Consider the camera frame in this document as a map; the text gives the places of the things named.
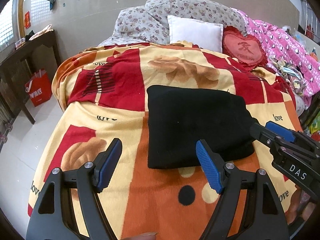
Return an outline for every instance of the white floor tile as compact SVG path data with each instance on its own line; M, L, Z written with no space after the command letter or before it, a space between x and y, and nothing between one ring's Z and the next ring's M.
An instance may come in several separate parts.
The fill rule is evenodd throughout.
M62 116L56 99L34 107L26 104L36 123L19 113L0 152L0 206L24 238L28 228L28 198L35 170L54 128Z

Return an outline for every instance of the silver bolt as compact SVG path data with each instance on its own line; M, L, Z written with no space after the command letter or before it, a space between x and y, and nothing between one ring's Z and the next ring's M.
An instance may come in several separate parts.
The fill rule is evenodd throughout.
M92 165L93 165L93 162L86 162L86 163L84 164L84 167L85 167L85 168L91 168Z
M259 169L259 173L260 173L261 175L266 175L266 174L267 174L264 169Z
M57 173L59 173L59 171L60 171L59 168L54 168L54 169L52 170L52 174L57 174Z
M235 165L233 163L226 163L226 167L227 169L232 170L235 167Z

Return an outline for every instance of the wooden table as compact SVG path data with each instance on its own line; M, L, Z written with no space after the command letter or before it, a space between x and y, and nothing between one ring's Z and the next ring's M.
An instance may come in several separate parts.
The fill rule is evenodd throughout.
M32 52L38 48L39 46L44 45L48 48L53 49L54 57L57 62L57 66L59 67L61 65L61 59L57 47L57 40L55 31L50 31L47 33L42 34L41 36L35 38L32 41L27 41L22 47L15 50L12 54L10 54L1 64L0 64L0 76L1 79L5 80L7 82L8 87L13 92L18 105L20 106L21 110L24 112L26 117L29 119L29 121L34 124L35 119L33 119L33 116L30 114L28 109L26 108L25 104L23 103L23 99L20 98L10 75L10 68L17 63L20 63L23 60L27 60L28 64L30 65L30 68L32 68L32 60L30 60Z

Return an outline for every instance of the heart-shaped pillow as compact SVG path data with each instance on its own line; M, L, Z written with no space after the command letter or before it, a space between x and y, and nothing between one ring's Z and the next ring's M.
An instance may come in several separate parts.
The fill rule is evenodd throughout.
M247 70L268 63L267 55L259 40L252 36L242 36L238 30L225 30L222 38L223 53L235 57Z

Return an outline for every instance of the black polka dot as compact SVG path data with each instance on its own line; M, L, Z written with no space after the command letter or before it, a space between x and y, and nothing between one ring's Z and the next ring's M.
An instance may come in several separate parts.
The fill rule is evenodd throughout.
M180 204L184 206L191 205L195 201L195 198L196 192L190 185L185 185L180 189L178 195Z

